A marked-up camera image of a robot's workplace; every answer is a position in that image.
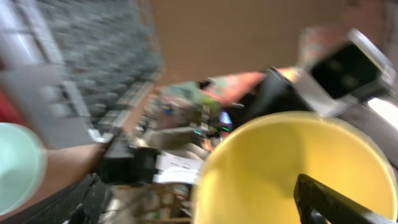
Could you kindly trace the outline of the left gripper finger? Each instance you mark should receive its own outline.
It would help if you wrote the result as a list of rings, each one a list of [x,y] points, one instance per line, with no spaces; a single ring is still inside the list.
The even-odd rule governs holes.
[[[294,200],[303,224],[396,224],[306,174],[299,174]]]

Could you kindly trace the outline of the green bowl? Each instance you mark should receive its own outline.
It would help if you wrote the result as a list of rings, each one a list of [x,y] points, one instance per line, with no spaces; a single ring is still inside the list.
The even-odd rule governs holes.
[[[1,123],[1,215],[26,203],[44,180],[47,156],[38,135],[13,123]]]

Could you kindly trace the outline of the yellow cup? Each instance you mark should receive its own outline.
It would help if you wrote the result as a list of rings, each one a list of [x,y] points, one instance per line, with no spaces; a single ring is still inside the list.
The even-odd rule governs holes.
[[[240,126],[206,158],[192,198],[193,222],[298,223],[299,174],[397,218],[396,177],[378,146],[340,119],[290,111]]]

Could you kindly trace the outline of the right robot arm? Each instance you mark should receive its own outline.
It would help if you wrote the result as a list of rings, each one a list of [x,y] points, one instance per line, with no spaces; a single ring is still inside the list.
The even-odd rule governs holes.
[[[307,68],[269,68],[239,122],[282,111],[342,119],[367,134],[397,167],[397,73],[357,29]]]

